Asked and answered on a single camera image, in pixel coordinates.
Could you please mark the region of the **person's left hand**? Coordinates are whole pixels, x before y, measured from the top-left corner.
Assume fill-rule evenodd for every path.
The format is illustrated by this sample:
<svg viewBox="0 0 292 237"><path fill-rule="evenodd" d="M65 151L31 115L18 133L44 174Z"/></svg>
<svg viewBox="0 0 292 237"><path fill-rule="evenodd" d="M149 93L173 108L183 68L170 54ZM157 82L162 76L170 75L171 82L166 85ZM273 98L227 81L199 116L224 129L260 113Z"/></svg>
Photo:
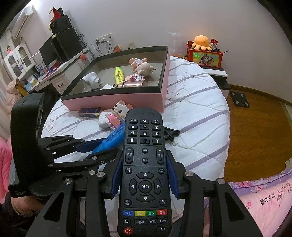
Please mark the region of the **person's left hand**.
<svg viewBox="0 0 292 237"><path fill-rule="evenodd" d="M18 215L25 217L35 215L35 213L41 211L44 207L33 196L12 197L11 205Z"/></svg>

